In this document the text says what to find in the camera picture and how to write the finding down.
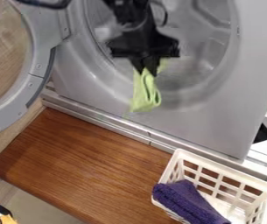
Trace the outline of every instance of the wooden surface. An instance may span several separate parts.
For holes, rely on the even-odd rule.
[[[43,109],[41,100],[37,99],[29,108],[26,115],[12,124],[8,129],[0,132],[0,153]]]
[[[88,223],[169,224],[151,189],[170,157],[47,108],[0,154],[0,178]]]
[[[9,90],[21,71],[29,38],[21,17],[0,0],[0,97]]]

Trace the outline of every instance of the floor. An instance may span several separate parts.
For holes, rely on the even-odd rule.
[[[83,224],[73,216],[1,179],[0,204],[13,213],[19,224]]]

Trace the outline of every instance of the white appliance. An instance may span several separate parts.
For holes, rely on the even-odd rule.
[[[73,0],[67,10],[11,2],[32,42],[19,78],[0,98],[0,131],[26,113],[54,65],[61,96],[235,158],[247,155],[267,110],[267,0],[160,1],[169,19],[159,30],[179,39],[181,56],[156,80],[162,105],[136,114],[128,112],[132,66],[112,59],[102,39],[117,32],[102,1]],[[159,21],[161,8],[152,8]]]

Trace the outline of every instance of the washing machine front panel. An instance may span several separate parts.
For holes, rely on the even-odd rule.
[[[105,39],[116,26],[105,5],[95,2],[74,1],[69,9],[73,36],[58,49],[53,76],[58,93],[244,158],[267,109],[267,1],[190,0],[177,6],[188,9],[183,20],[170,14],[175,28],[161,31],[181,40],[181,57],[169,59],[156,80],[161,107],[136,114],[128,113],[133,69],[105,49]],[[195,10],[194,2],[200,8]],[[95,16],[95,10],[103,12],[98,20],[88,15]]]

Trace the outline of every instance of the washing machine door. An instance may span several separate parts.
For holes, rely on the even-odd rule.
[[[0,0],[0,131],[22,117],[49,78],[61,12]]]

